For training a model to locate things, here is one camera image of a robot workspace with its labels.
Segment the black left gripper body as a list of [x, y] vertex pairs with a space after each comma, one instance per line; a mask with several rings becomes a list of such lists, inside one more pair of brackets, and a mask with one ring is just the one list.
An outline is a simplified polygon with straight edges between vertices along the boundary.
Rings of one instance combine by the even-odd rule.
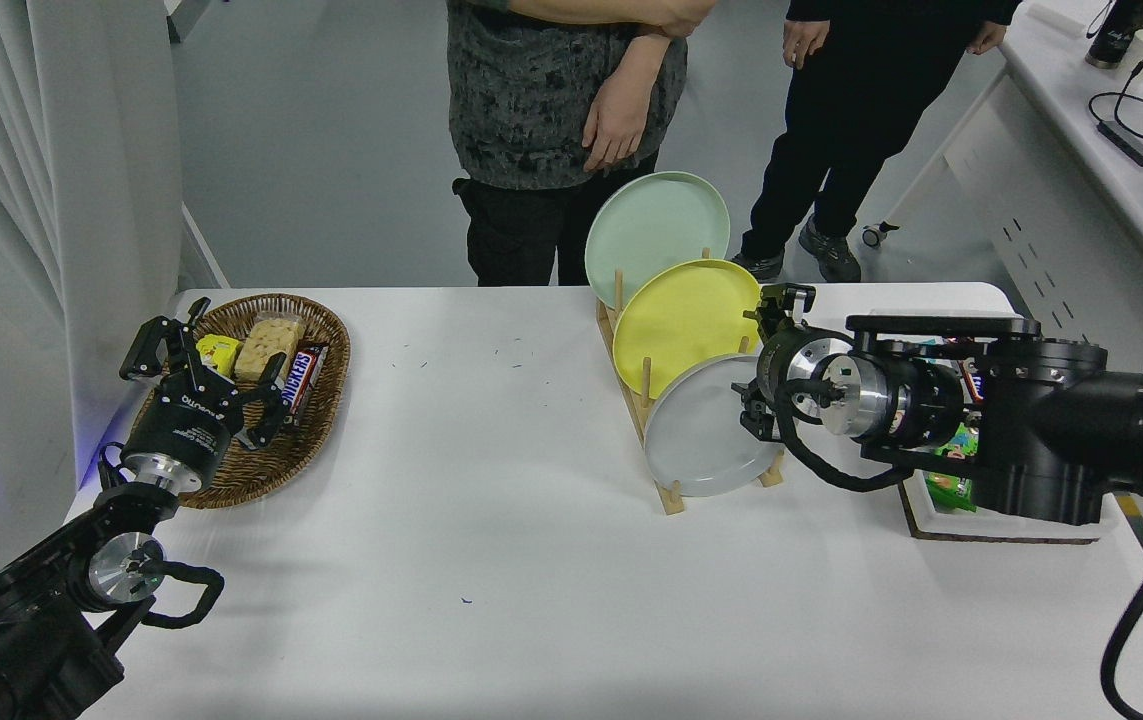
[[219, 467], [233, 430], [227, 416], [235, 386], [223, 375], [190, 387], [187, 375], [169, 375], [158, 387], [158, 395], [143, 419], [129, 435], [129, 469], [141, 466], [146, 457], [168, 457], [193, 473], [214, 473]]

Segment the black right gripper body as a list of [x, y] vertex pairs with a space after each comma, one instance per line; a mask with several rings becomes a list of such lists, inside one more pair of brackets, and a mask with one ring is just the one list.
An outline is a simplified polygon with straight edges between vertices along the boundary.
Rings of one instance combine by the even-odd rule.
[[804, 401], [785, 391], [789, 381], [808, 381], [823, 355], [824, 331], [809, 325], [780, 325], [777, 331], [764, 342], [757, 365], [760, 391], [772, 400], [791, 400], [796, 406]]

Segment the person's right hand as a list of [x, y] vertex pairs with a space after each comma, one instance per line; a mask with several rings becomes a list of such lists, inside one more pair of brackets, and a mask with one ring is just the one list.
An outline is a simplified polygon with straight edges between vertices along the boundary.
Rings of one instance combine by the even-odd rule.
[[828, 21], [785, 21], [782, 54], [786, 67], [801, 69], [809, 56], [818, 53], [830, 35]]

